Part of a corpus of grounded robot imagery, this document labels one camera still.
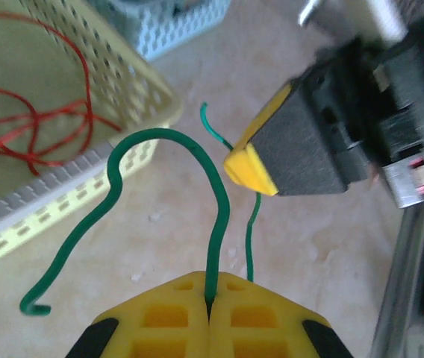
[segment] green wire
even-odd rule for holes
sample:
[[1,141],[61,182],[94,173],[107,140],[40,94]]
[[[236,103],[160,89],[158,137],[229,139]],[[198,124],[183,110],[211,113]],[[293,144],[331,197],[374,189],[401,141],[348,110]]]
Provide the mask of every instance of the green wire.
[[[207,132],[209,132],[215,139],[221,142],[229,151],[232,151],[234,147],[230,142],[228,142],[223,136],[218,134],[209,124],[207,120],[207,103],[203,103],[200,109],[200,119],[202,120],[202,124],[204,125]],[[247,262],[247,280],[250,282],[254,282],[254,255],[252,250],[252,232],[255,223],[255,219],[257,218],[258,211],[260,210],[260,205],[262,202],[262,195],[259,192],[255,193],[255,206],[250,215],[249,222],[247,223],[247,231],[245,235],[245,255]]]
[[219,280],[220,247],[222,245],[222,239],[230,217],[230,204],[227,192],[225,191],[223,182],[215,165],[197,142],[185,134],[173,131],[172,129],[162,128],[148,129],[132,134],[121,141],[118,146],[113,149],[109,156],[109,160],[107,161],[107,178],[110,182],[110,190],[107,193],[106,198],[96,208],[94,208],[91,213],[81,220],[81,222],[66,238],[46,273],[21,300],[19,304],[21,312],[26,315],[48,315],[51,312],[50,306],[36,304],[36,302],[60,274],[68,256],[71,254],[72,249],[76,246],[81,237],[99,219],[106,215],[106,213],[109,212],[109,210],[111,210],[114,204],[118,201],[122,191],[122,178],[119,172],[119,162],[122,157],[135,145],[151,139],[168,139],[184,146],[199,161],[202,168],[205,170],[205,174],[207,175],[211,183],[213,193],[215,194],[219,209],[213,226],[211,240],[209,241],[204,292],[205,303],[210,314]]

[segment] tangled red wire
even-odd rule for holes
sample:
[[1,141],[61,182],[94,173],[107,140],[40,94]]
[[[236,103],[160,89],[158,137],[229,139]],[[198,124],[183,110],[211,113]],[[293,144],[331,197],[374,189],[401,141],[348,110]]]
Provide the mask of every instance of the tangled red wire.
[[[57,37],[61,38],[65,43],[67,43],[72,50],[78,55],[79,60],[81,61],[81,65],[84,70],[84,78],[85,78],[85,87],[86,87],[86,98],[81,99],[78,101],[74,101],[69,103],[68,105],[58,108],[56,110],[52,110],[49,112],[39,112],[34,109],[34,107],[31,105],[30,102],[26,98],[23,98],[22,96],[13,93],[11,91],[8,91],[6,89],[0,89],[1,95],[8,95],[10,97],[13,97],[19,101],[21,101],[29,110],[29,113],[24,113],[16,116],[8,116],[4,118],[0,118],[0,125],[5,123],[14,123],[18,122],[20,120],[25,121],[28,120],[28,123],[25,125],[21,125],[17,127],[15,130],[0,136],[0,155],[5,155],[9,157],[13,157],[19,160],[24,160],[28,164],[28,168],[30,169],[31,173],[34,175],[39,175],[40,173],[36,170],[35,165],[43,165],[43,166],[62,166],[65,161],[48,161],[42,159],[45,155],[50,154],[56,150],[58,150],[60,147],[64,146],[65,144],[73,141],[76,139],[80,134],[82,134],[85,130],[87,130],[86,137],[84,139],[83,144],[81,145],[80,149],[78,150],[78,154],[81,154],[84,152],[87,147],[91,143],[92,135],[93,135],[93,129],[94,129],[94,121],[100,121],[116,131],[121,131],[121,127],[116,125],[115,123],[112,123],[111,121],[108,121],[101,116],[97,116],[93,112],[92,104],[91,104],[91,94],[90,94],[90,75],[89,75],[89,69],[86,63],[86,60],[81,53],[81,50],[66,36],[64,36],[61,32],[57,31],[52,26],[41,22],[36,19],[32,19],[27,16],[15,14],[15,13],[5,13],[0,12],[0,19],[5,20],[17,20],[17,21],[23,21],[28,22],[34,25],[41,26],[45,28],[47,31],[52,32]],[[42,149],[41,151],[36,151],[35,147],[37,144],[37,137],[38,133],[40,131],[40,125],[44,122],[51,121],[53,119],[56,119],[59,115],[74,115],[74,116],[81,116],[83,117],[83,120],[79,127],[75,129],[70,135],[64,137],[63,139],[59,140],[53,145],[50,145],[47,148]],[[28,143],[28,149],[26,153],[20,153],[18,151],[14,151],[7,147],[7,144],[14,140],[15,138],[23,135],[23,134],[29,134],[30,139]]]

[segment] floor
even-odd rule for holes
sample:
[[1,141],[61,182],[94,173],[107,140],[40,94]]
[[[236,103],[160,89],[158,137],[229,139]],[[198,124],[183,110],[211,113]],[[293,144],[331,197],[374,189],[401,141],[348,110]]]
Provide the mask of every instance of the floor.
[[[201,103],[209,103],[211,124],[235,141],[277,88],[330,42],[313,27],[298,28],[299,5],[234,0],[216,30],[156,62],[184,99],[175,128],[203,145],[218,166],[227,151],[202,128]],[[232,210],[221,269],[244,277],[243,240],[255,196],[219,171]],[[213,194],[194,159],[162,142],[41,298],[52,305],[51,315],[23,316],[22,296],[94,204],[0,260],[0,357],[64,357],[99,313],[204,269]],[[368,182],[342,195],[265,198],[254,233],[256,283],[325,316],[355,357],[366,357],[400,217],[384,189]]]

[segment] basket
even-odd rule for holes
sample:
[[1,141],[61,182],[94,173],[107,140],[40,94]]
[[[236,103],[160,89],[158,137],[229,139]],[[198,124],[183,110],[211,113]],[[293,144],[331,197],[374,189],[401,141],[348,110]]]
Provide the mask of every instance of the basket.
[[[75,42],[90,67],[93,110],[124,128],[118,134],[95,125],[84,154],[63,167],[46,168],[39,178],[22,161],[0,156],[2,257],[105,192],[109,186],[105,163],[113,146],[132,132],[169,127],[181,115],[181,102],[163,78],[81,0],[0,0],[0,10],[29,13]],[[0,87],[23,95],[38,110],[84,96],[78,58],[53,39],[41,27],[0,20]],[[25,109],[0,97],[0,116],[17,111]],[[44,140],[63,138],[74,120],[54,120],[40,135],[44,132]],[[74,144],[61,152],[63,158],[76,152]],[[156,145],[157,141],[149,141],[129,151],[121,162],[123,177],[144,167]]]
[[218,25],[231,3],[231,0],[88,1],[147,60],[154,60]]

